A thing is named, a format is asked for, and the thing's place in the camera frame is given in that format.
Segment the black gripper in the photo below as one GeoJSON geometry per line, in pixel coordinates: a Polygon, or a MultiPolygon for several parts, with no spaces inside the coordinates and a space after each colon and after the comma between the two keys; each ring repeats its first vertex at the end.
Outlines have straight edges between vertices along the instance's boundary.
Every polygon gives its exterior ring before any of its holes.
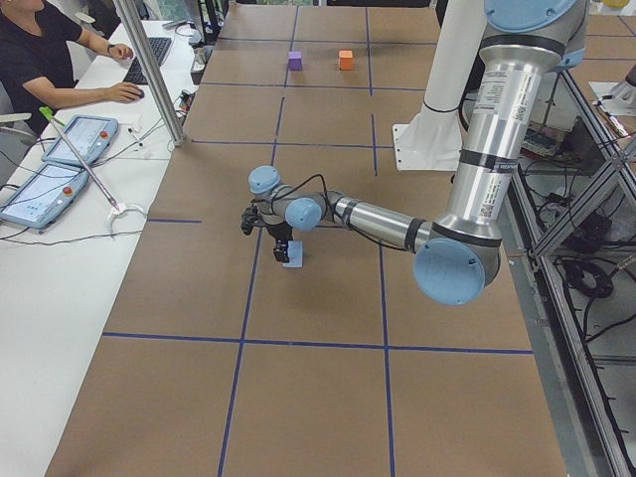
{"type": "Polygon", "coordinates": [[[286,221],[277,224],[265,224],[268,234],[276,240],[273,248],[274,258],[277,262],[289,261],[289,241],[293,240],[293,228],[286,221]]]}

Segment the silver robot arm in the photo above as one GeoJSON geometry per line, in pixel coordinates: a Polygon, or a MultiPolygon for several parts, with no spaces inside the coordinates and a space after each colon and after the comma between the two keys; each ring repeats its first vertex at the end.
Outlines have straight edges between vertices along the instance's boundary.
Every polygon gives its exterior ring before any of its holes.
{"type": "Polygon", "coordinates": [[[434,301],[477,299],[501,267],[497,219],[541,82],[582,59],[587,16],[583,1],[450,2],[421,109],[393,126],[391,149],[399,171],[445,173],[451,183],[417,186],[423,205],[399,210],[290,185],[260,166],[248,177],[242,231],[266,229],[274,257],[286,263],[295,233],[331,223],[412,253],[414,280],[434,301]]]}

